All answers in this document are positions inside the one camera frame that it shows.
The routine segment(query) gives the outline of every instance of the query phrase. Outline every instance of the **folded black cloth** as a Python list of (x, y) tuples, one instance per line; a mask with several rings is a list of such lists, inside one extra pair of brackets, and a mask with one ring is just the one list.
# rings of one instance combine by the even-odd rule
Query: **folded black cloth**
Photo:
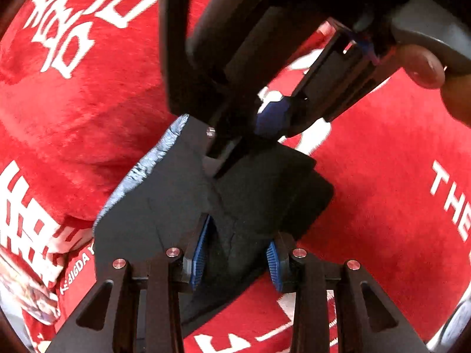
[(150, 259), (176, 245), (201, 213), (213, 217), (203, 282), (180, 296), (185, 336), (263, 273), (264, 252), (276, 231), (301, 237), (333, 195), (312, 158), (255, 135), (237, 147), (229, 169), (209, 178), (202, 163), (206, 129), (190, 117), (166, 155), (95, 227), (100, 277), (114, 259)]

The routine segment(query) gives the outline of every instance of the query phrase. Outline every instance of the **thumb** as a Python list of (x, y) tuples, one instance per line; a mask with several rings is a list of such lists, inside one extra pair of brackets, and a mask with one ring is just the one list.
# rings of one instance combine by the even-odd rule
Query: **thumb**
[(396, 55), (407, 75), (419, 86), (438, 89), (444, 84), (443, 65), (431, 51), (418, 45), (403, 45)]

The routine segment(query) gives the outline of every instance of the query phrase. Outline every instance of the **black cloth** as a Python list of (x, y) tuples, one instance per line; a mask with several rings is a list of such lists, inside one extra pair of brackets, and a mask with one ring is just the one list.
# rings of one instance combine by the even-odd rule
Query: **black cloth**
[(301, 237), (326, 208), (333, 187), (315, 161), (276, 141), (245, 139), (217, 178), (203, 171), (207, 125), (189, 118), (180, 137), (142, 184), (129, 192), (95, 229), (97, 277), (116, 258), (147, 260), (176, 245), (209, 213), (203, 282), (180, 296), (184, 335), (208, 321), (266, 269), (265, 249), (276, 231)]

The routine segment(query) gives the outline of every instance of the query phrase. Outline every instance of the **metal screw head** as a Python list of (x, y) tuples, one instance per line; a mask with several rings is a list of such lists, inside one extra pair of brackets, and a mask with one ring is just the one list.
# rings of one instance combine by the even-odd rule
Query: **metal screw head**
[(348, 260), (347, 267), (350, 268), (352, 271), (357, 271), (360, 269), (361, 265), (356, 260)]
[(114, 269), (121, 269), (126, 266), (126, 261), (124, 259), (116, 259), (113, 261), (113, 268)]
[(213, 127), (208, 127), (208, 128), (206, 129), (206, 136), (207, 136), (208, 138), (214, 138), (214, 137), (216, 136), (216, 130), (214, 130)]
[(166, 252), (168, 257), (177, 257), (180, 254), (180, 249), (177, 247), (171, 247)]
[(302, 249), (302, 248), (295, 248), (293, 249), (293, 252), (292, 252), (293, 256), (294, 257), (297, 257), (298, 259), (302, 259), (304, 257), (306, 257), (308, 255), (308, 253), (306, 252), (305, 249)]

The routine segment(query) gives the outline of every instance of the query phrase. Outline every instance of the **triangular cutout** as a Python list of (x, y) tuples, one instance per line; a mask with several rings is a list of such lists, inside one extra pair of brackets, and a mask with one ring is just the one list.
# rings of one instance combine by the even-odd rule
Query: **triangular cutout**
[(113, 282), (105, 282), (101, 286), (95, 297), (77, 319), (78, 326), (96, 331), (103, 329), (112, 289)]
[(394, 320), (370, 286), (367, 283), (362, 283), (361, 291), (363, 293), (371, 330), (378, 333), (385, 329), (395, 328), (397, 326), (396, 320)]

